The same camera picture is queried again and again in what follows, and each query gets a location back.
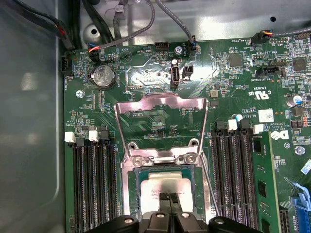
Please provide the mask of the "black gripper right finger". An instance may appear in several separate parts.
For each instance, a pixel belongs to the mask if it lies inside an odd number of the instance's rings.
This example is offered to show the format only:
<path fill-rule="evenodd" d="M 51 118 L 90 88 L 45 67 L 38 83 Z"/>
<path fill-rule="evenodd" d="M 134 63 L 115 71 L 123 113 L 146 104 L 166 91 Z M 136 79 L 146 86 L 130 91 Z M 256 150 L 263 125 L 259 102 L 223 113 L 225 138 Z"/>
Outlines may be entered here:
<path fill-rule="evenodd" d="M 208 223 L 197 219 L 192 212 L 183 212 L 177 193 L 171 193 L 171 210 L 175 233 L 256 233 L 257 230 L 226 217 L 216 216 Z"/>

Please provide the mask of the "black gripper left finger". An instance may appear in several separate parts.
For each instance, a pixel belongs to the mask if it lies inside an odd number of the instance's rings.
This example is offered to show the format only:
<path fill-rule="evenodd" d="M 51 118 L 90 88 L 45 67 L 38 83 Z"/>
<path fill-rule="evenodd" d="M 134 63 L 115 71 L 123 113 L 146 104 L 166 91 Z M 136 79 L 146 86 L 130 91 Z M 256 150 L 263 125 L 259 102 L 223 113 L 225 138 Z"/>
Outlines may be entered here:
<path fill-rule="evenodd" d="M 169 233 L 171 228 L 171 193 L 159 195 L 160 210 L 147 212 L 139 221 L 134 216 L 123 215 L 109 222 L 100 224 L 92 233 Z"/>

